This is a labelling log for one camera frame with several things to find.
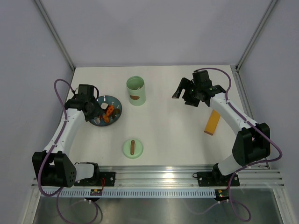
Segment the toy white cheese cube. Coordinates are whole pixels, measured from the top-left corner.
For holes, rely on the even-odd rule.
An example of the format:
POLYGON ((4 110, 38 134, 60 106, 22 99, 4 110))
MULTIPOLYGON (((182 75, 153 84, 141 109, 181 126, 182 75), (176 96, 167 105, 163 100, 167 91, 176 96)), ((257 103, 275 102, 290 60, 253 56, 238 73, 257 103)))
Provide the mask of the toy white cheese cube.
POLYGON ((109 107, 109 104, 103 102, 101 105, 100 105, 101 109, 102 110, 106 110, 108 107, 109 107))

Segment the toy orange carrot piece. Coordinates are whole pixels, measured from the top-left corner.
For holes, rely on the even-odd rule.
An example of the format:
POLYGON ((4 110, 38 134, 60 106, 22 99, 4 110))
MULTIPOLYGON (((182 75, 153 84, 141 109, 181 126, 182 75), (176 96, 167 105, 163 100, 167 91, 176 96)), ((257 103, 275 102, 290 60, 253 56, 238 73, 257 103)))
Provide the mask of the toy orange carrot piece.
POLYGON ((107 110, 106 110, 106 115, 109 117, 113 114, 114 111, 114 106, 113 105, 109 105, 107 110))

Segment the green cylindrical lunch container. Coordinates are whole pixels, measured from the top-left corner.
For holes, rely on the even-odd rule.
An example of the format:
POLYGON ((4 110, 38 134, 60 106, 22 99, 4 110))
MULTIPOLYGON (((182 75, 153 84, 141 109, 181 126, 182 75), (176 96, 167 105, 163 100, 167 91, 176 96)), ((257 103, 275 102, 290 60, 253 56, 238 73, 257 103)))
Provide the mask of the green cylindrical lunch container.
POLYGON ((146 101, 144 80, 139 76, 130 77, 126 82, 126 87, 130 104, 142 106, 146 101))

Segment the metal tongs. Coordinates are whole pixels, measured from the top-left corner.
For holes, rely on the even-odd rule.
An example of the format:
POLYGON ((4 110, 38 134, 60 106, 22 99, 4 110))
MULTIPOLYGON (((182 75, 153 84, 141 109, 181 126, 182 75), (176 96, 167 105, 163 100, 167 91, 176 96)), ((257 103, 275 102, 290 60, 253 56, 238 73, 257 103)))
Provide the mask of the metal tongs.
POLYGON ((100 119, 99 118, 95 118, 94 121, 95 121, 96 124, 100 123, 100 119))

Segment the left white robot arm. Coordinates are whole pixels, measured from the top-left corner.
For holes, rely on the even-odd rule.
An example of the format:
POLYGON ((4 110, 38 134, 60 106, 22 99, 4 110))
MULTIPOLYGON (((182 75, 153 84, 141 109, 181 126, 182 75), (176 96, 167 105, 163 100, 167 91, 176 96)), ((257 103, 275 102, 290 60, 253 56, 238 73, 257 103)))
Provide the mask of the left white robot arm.
POLYGON ((97 118, 102 109, 97 101, 98 89, 89 84, 80 84, 73 97, 63 103, 64 114, 49 144, 41 152, 35 152, 32 163, 38 186, 70 188, 85 180, 95 186, 101 180, 99 166, 93 162, 74 164, 69 159, 70 150, 78 129, 85 122, 97 118))

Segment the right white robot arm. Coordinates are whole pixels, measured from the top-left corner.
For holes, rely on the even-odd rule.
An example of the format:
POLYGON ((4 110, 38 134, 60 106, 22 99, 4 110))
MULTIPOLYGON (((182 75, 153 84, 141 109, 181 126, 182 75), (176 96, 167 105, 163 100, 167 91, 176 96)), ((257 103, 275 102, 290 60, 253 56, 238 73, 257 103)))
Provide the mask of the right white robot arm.
POLYGON ((216 163, 209 174, 214 183, 223 185, 236 170, 270 155, 270 128, 266 123, 258 124, 241 112, 228 98, 227 90, 212 84, 208 70, 198 69, 192 76, 192 80, 181 79, 172 97, 182 97, 185 105, 194 107, 200 102, 205 103, 220 114, 236 135, 232 154, 216 163))

